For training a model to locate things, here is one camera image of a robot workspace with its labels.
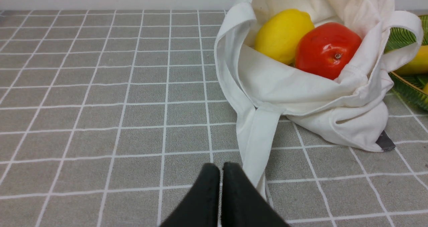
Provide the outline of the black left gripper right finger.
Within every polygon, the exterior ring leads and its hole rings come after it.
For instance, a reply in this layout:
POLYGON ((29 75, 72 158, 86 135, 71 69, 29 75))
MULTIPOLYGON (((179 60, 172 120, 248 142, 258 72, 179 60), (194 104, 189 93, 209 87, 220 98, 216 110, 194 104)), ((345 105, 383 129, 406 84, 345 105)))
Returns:
POLYGON ((223 227, 289 227, 248 180, 241 166, 225 162, 221 206, 223 227))

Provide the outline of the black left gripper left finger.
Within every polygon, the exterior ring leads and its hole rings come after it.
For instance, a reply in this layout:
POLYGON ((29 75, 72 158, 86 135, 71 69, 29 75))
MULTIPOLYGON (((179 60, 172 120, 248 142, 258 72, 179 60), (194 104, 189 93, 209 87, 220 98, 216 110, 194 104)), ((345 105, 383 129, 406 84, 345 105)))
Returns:
POLYGON ((205 163, 191 189, 161 227, 216 227, 220 194, 220 170, 205 163))

